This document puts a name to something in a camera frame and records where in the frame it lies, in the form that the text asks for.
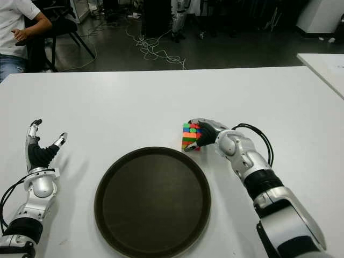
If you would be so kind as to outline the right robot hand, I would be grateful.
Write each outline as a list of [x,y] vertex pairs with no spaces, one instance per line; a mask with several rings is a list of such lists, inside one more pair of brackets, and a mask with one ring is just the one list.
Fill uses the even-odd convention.
[[185,152],[193,151],[198,147],[215,143],[218,134],[223,130],[229,129],[220,122],[205,118],[195,118],[190,120],[189,123],[198,124],[202,130],[202,135],[195,142],[187,145],[184,149]]

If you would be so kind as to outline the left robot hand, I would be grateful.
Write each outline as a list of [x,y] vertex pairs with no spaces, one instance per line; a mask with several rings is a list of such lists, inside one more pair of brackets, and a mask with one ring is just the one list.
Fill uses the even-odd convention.
[[36,119],[28,128],[25,141],[25,156],[27,172],[35,168],[48,168],[51,161],[55,158],[60,148],[67,141],[68,133],[62,133],[58,139],[50,146],[42,148],[39,145],[40,137],[37,136],[39,125],[42,119]]

